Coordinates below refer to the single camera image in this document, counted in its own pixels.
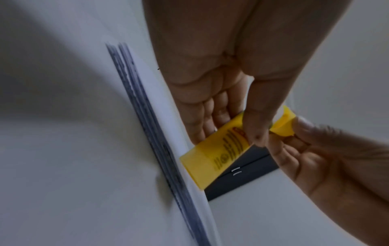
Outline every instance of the skin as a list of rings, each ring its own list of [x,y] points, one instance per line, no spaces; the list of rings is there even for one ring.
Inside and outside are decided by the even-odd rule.
[[[350,0],[144,0],[160,71],[198,143],[247,106],[244,130],[335,223],[389,245],[389,147],[299,118],[295,137],[268,126]],[[248,75],[254,82],[248,89]]]

